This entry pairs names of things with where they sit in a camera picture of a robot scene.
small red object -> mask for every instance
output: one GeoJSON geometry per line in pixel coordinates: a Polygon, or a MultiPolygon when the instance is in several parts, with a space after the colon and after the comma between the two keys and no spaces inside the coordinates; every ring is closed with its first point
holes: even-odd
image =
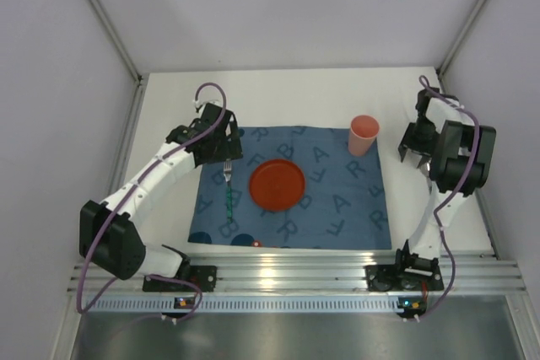
{"type": "Polygon", "coordinates": [[[268,160],[251,174],[251,198],[267,211],[288,210],[302,199],[304,190],[304,174],[290,160],[268,160]]]}

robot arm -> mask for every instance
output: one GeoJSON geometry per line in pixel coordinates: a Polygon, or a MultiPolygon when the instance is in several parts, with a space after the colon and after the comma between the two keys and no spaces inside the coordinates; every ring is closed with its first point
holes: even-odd
{"type": "MultiPolygon", "coordinates": [[[[456,110],[455,107],[462,107],[459,102],[456,99],[447,99],[447,101],[450,104],[447,104],[441,99],[429,99],[428,107],[425,111],[425,118],[433,123],[435,134],[437,134],[437,143],[435,144],[434,151],[429,155],[424,155],[424,162],[426,158],[429,159],[429,162],[426,162],[426,164],[429,168],[429,178],[433,183],[424,215],[413,235],[408,240],[409,248],[413,253],[430,260],[440,257],[442,247],[439,225],[435,220],[434,210],[453,190],[453,187],[447,184],[449,173],[446,172],[446,164],[451,164],[450,159],[461,159],[464,164],[467,162],[463,159],[468,159],[467,154],[470,153],[470,147],[472,146],[470,132],[474,128],[473,120],[466,114],[456,110]],[[457,139],[460,136],[459,131],[461,130],[469,132],[469,139],[457,139]],[[439,187],[438,180],[443,183],[441,185],[443,190],[439,187]]],[[[483,140],[483,147],[485,148],[487,138],[484,137],[483,140]]],[[[462,168],[460,167],[460,171],[454,174],[454,180],[459,180],[463,173],[462,169],[464,169],[464,166],[462,168]]],[[[481,177],[483,178],[478,179],[478,183],[474,188],[481,187],[485,183],[489,172],[489,162],[482,167],[482,171],[483,176],[481,177]]],[[[467,193],[467,191],[460,191],[452,199],[451,204],[447,204],[439,211],[440,221],[445,228],[450,227],[454,216],[469,196],[470,193],[467,193]]]]}
{"type": "Polygon", "coordinates": [[[201,164],[242,158],[235,115],[226,110],[217,127],[198,142],[180,145],[206,131],[222,108],[207,103],[190,126],[175,128],[152,159],[120,190],[101,203],[88,201],[80,213],[79,253],[85,257],[96,234],[116,207],[111,225],[97,245],[92,262],[126,280],[135,274],[183,278],[189,258],[168,246],[145,245],[138,229],[162,196],[185,174],[201,164]]]}
{"type": "MultiPolygon", "coordinates": [[[[454,190],[462,177],[473,146],[474,123],[466,114],[456,110],[462,107],[455,98],[436,99],[422,90],[418,94],[418,119],[409,125],[399,150],[402,160],[407,148],[422,155],[420,165],[429,167],[432,180],[431,193],[424,215],[417,229],[408,240],[414,254],[434,259],[440,257],[441,241],[439,225],[434,210],[454,190]]],[[[467,181],[451,203],[439,211],[444,228],[451,225],[459,208],[467,198],[484,185],[489,174],[493,154],[495,129],[480,126],[480,139],[474,165],[467,181]]]]}
{"type": "Polygon", "coordinates": [[[422,157],[419,167],[429,167],[432,185],[427,207],[413,235],[403,249],[397,250],[393,265],[366,267],[370,291],[419,291],[422,283],[430,291],[443,290],[439,269],[441,229],[434,211],[454,192],[467,173],[455,197],[438,211],[442,230],[449,227],[459,207],[488,178],[495,129],[479,127],[478,149],[467,172],[473,149],[474,123],[456,110],[456,107],[461,108],[456,98],[441,97],[444,99],[434,97],[426,89],[418,93],[418,118],[408,125],[398,147],[402,161],[410,150],[422,157]]]}

metal frame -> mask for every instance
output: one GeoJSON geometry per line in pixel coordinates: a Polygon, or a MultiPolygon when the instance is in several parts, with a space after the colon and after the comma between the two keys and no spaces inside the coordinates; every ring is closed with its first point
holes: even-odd
{"type": "Polygon", "coordinates": [[[103,27],[103,30],[105,31],[105,35],[111,42],[112,46],[114,46],[116,52],[118,53],[118,56],[121,58],[126,69],[129,71],[130,75],[132,76],[133,80],[135,80],[136,82],[139,82],[141,79],[141,75],[139,71],[137,70],[137,67],[133,63],[132,58],[127,53],[126,47],[123,45],[122,41],[120,40],[120,36],[118,35],[118,32],[114,24],[111,22],[109,15],[105,11],[105,8],[101,5],[101,1],[100,0],[87,0],[87,1],[89,2],[89,6],[94,12],[95,16],[99,20],[101,27],[103,27]]]}
{"type": "MultiPolygon", "coordinates": [[[[132,141],[138,123],[138,117],[143,104],[148,78],[143,78],[122,44],[114,24],[100,0],[87,0],[97,19],[102,25],[105,35],[115,47],[126,69],[133,77],[136,88],[131,107],[126,118],[121,143],[116,151],[114,168],[108,182],[109,192],[121,185],[126,173],[127,161],[132,147],[132,141]]],[[[478,17],[484,11],[488,0],[477,0],[458,35],[452,42],[443,62],[437,69],[441,85],[444,86],[445,74],[456,58],[457,53],[467,40],[478,17]]],[[[482,210],[484,222],[494,245],[494,251],[499,257],[500,242],[496,237],[493,222],[482,193],[477,194],[478,204],[482,210]]],[[[540,327],[534,316],[531,301],[527,295],[525,284],[514,261],[496,260],[492,255],[478,252],[461,253],[456,256],[458,273],[456,284],[451,294],[478,296],[486,294],[505,295],[509,309],[523,347],[526,359],[540,359],[540,327]]],[[[275,299],[276,297],[326,297],[332,298],[386,298],[393,299],[406,293],[370,293],[367,291],[365,266],[376,263],[391,263],[393,252],[328,252],[317,251],[306,254],[272,253],[272,254],[238,254],[238,255],[194,255],[195,264],[212,264],[219,268],[219,279],[214,293],[206,294],[215,303],[232,298],[275,299]]],[[[444,278],[449,276],[450,263],[448,258],[441,259],[441,271],[444,278]]],[[[75,336],[80,321],[80,315],[75,311],[74,291],[80,273],[76,265],[72,280],[67,291],[67,306],[62,319],[62,327],[58,332],[51,359],[70,358],[75,342],[75,336]]],[[[88,292],[96,291],[110,275],[92,266],[89,269],[87,281],[88,292]]],[[[171,294],[148,296],[142,293],[143,279],[133,278],[126,282],[117,282],[110,290],[112,296],[139,298],[167,298],[171,294]]]]}
{"type": "Polygon", "coordinates": [[[443,62],[440,64],[440,67],[437,69],[437,72],[441,77],[444,77],[448,68],[456,58],[457,53],[462,48],[463,44],[467,40],[468,35],[471,32],[471,29],[474,27],[475,23],[478,21],[478,17],[485,10],[485,6],[488,3],[488,0],[476,0],[472,6],[471,11],[469,12],[467,19],[463,23],[463,26],[460,28],[457,33],[457,37],[452,41],[451,47],[448,52],[445,54],[443,62]]]}
{"type": "MultiPolygon", "coordinates": [[[[419,292],[373,293],[367,289],[365,267],[391,264],[393,252],[332,252],[306,253],[252,253],[252,254],[198,254],[191,255],[192,264],[218,267],[218,279],[209,296],[418,296],[419,292]]],[[[493,256],[458,255],[459,272],[451,294],[506,295],[527,294],[525,284],[514,261],[499,261],[493,256]]],[[[440,270],[443,279],[451,274],[451,263],[442,257],[440,270]]],[[[74,295],[80,274],[75,266],[67,293],[74,295]]],[[[89,268],[85,292],[92,296],[111,279],[111,274],[97,266],[89,268]]],[[[109,294],[143,295],[143,277],[116,281],[109,294]]],[[[430,292],[433,296],[442,292],[430,292]]]]}

black mount bracket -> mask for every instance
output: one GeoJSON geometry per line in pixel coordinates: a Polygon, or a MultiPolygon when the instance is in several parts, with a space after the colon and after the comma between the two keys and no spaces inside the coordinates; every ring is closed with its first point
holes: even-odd
{"type": "MultiPolygon", "coordinates": [[[[206,131],[218,119],[222,110],[221,107],[211,103],[205,104],[203,108],[201,118],[193,120],[190,126],[178,126],[172,130],[165,139],[167,143],[175,142],[182,145],[182,143],[193,139],[206,131]]],[[[186,151],[193,153],[196,166],[241,159],[243,157],[240,143],[241,135],[235,113],[226,110],[216,129],[199,142],[188,146],[186,151]]]]}
{"type": "Polygon", "coordinates": [[[440,274],[439,260],[428,260],[411,254],[408,241],[403,249],[396,251],[393,265],[372,265],[365,267],[368,290],[384,293],[387,291],[421,292],[422,283],[429,291],[442,291],[445,286],[440,274]]]}
{"type": "MultiPolygon", "coordinates": [[[[179,250],[163,245],[173,250],[182,257],[182,264],[175,274],[176,279],[191,282],[201,289],[203,293],[211,293],[216,287],[218,280],[218,267],[216,266],[193,266],[191,259],[179,250]]],[[[188,286],[173,282],[161,282],[149,277],[144,278],[143,291],[146,293],[182,293],[192,292],[188,286]]]]}

pink cup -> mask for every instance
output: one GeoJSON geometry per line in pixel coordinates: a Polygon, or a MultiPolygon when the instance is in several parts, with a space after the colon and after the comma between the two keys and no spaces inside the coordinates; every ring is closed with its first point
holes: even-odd
{"type": "Polygon", "coordinates": [[[356,116],[348,132],[348,151],[354,156],[364,156],[379,134],[379,123],[372,116],[356,116]]]}

